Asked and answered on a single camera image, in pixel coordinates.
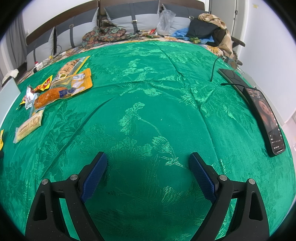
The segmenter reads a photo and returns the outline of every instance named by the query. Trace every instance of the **floral bedspread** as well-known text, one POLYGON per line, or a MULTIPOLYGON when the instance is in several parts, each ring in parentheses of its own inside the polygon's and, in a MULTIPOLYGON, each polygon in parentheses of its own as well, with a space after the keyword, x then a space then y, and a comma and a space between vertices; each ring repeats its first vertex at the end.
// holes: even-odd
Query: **floral bedspread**
MULTIPOLYGON (((47 62, 47 66, 48 65, 51 65, 53 63, 56 63, 56 62, 58 62, 58 61, 60 61, 62 59, 68 58, 68 57, 73 56, 75 54, 82 53, 82 52, 85 52, 85 51, 88 51, 88 50, 91 50, 91 49, 97 49, 97 48, 106 47, 106 46, 110 46, 110 45, 133 43, 133 42, 145 42, 145 41, 182 42, 182 43, 193 44, 190 41, 185 41, 185 40, 177 39, 177 38, 174 38, 174 37, 160 37, 160 38, 155 38, 155 39, 150 39, 150 38, 147 38, 147 37, 139 37, 137 40, 125 40, 125 41, 118 41, 118 42, 110 42, 110 43, 106 43, 104 45, 92 47, 92 48, 89 48, 89 49, 85 49, 85 48, 83 48, 83 46, 79 46, 79 47, 70 49, 70 50, 66 51, 65 53, 58 54, 54 59, 49 60, 47 62)), ((209 45, 199 45, 199 46, 205 48, 206 50, 212 52, 213 54, 215 54, 217 56, 224 55, 223 51, 220 50, 218 47, 212 47, 212 46, 209 46, 209 45)), ((26 72, 19 79, 19 81, 18 81, 17 84, 20 84, 25 79, 27 79, 28 77, 32 76, 33 74, 34 74, 33 73, 33 70, 30 70, 30 71, 26 72)))
MULTIPOLYGON (((86 208, 104 239, 189 241, 211 207, 188 166, 189 155, 198 152, 218 174, 256 180, 274 232, 295 196, 291 151, 286 145, 284 153, 268 156, 242 97, 220 85, 225 80, 218 72, 209 81, 215 59, 199 45, 143 39, 71 50, 19 84, 21 94, 2 126, 0 165, 0 202, 16 226, 25 231, 44 178, 65 180, 103 151, 108 167, 86 208), (93 86, 49 104, 42 125, 14 144, 15 128, 29 117, 30 110, 16 110, 26 87, 88 55, 81 71, 91 69, 93 86)), ((222 60, 216 66, 230 68, 222 60)), ((217 238, 234 207, 232 200, 217 238)), ((64 201, 62 210, 78 238, 64 201)))

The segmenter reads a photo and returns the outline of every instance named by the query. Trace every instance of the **phone screen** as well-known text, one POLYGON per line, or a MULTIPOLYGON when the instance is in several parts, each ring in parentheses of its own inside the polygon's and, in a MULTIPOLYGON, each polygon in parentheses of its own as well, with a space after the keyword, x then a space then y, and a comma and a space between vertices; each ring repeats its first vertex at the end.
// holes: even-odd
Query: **phone screen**
POLYGON ((274 153, 285 149, 285 143, 279 128, 279 124, 262 92, 259 90, 246 88, 253 103, 255 104, 262 122, 267 130, 268 138, 274 153))

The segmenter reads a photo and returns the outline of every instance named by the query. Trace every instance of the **black bag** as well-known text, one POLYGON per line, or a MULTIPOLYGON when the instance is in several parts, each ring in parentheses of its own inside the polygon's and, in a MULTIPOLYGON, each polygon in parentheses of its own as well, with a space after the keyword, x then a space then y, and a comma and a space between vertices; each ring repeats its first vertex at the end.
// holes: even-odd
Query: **black bag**
POLYGON ((210 37, 213 34, 214 30, 217 28, 219 27, 213 23, 208 23, 195 18, 191 21, 189 25, 189 31, 186 37, 197 37, 199 39, 206 39, 210 37))
POLYGON ((219 44, 222 42, 223 38, 225 37, 226 33, 227 33, 227 29, 221 29, 221 28, 215 29, 212 35, 215 42, 214 43, 207 42, 206 44, 212 47, 219 46, 219 44))

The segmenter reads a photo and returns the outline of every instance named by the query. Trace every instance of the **metal screw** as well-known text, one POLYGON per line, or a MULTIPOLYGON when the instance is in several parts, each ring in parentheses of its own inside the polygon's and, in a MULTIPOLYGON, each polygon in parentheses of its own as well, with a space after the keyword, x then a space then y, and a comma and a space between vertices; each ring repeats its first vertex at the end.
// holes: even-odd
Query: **metal screw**
POLYGON ((77 178, 78 178, 78 175, 77 174, 73 174, 73 175, 70 176, 70 179, 72 181, 76 180, 77 178))
POLYGON ((43 179, 43 180, 41 181, 41 183, 42 183, 43 185, 47 184, 47 183, 48 183, 48 179, 47 179, 47 178, 43 179))
POLYGON ((227 176, 225 176, 225 175, 220 175, 219 178, 222 181, 226 181, 227 180, 227 176))
POLYGON ((249 183, 251 183, 252 185, 254 185, 256 182, 255 182, 255 180, 254 179, 249 179, 249 183))

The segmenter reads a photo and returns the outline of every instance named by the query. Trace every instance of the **blue cloth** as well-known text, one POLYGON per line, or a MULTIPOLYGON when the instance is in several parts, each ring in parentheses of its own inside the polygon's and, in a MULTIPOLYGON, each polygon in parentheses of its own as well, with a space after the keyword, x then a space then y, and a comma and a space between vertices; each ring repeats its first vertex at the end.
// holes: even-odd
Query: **blue cloth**
MULTIPOLYGON (((175 31, 171 37, 175 37, 177 39, 183 39, 183 40, 186 40, 186 41, 189 41, 189 38, 186 37, 187 33, 189 31, 189 28, 182 28, 182 29, 179 29, 177 31, 175 31)), ((200 44, 206 44, 207 42, 212 42, 214 43, 214 39, 213 37, 209 37, 207 39, 200 39, 200 44)))
POLYGON ((212 36, 210 36, 210 37, 207 38, 207 39, 200 39, 200 44, 206 44, 207 42, 212 42, 212 43, 214 43, 215 41, 214 41, 214 39, 213 39, 212 36))
POLYGON ((189 38, 188 37, 185 37, 186 34, 188 33, 189 31, 189 28, 182 28, 182 29, 179 29, 177 31, 175 31, 171 37, 175 37, 177 39, 183 39, 183 40, 186 40, 186 41, 189 41, 189 38))

